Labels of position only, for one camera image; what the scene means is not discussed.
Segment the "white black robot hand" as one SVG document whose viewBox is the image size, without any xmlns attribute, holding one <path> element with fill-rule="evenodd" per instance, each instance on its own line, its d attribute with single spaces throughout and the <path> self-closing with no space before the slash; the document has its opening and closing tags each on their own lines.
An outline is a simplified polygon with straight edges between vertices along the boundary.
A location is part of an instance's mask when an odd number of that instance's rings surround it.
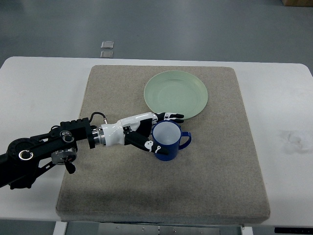
<svg viewBox="0 0 313 235">
<path fill-rule="evenodd" d="M 168 155 L 169 150 L 149 139 L 153 127 L 161 121 L 183 123 L 184 115 L 177 113 L 147 112 L 118 120 L 114 124 L 92 127 L 95 144 L 104 146 L 133 145 L 143 151 Z"/>
</svg>

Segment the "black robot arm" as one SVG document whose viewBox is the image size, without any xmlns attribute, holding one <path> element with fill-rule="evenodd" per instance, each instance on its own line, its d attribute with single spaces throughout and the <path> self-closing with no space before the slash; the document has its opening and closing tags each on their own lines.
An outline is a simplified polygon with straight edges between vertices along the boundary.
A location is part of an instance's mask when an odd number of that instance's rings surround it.
<svg viewBox="0 0 313 235">
<path fill-rule="evenodd" d="M 61 122 L 46 134 L 12 141 L 0 156 L 1 187 L 31 188 L 38 177 L 56 165 L 64 165 L 73 174 L 78 141 L 87 140 L 91 149 L 105 144 L 102 127 L 92 125 L 91 121 L 86 117 Z"/>
</svg>

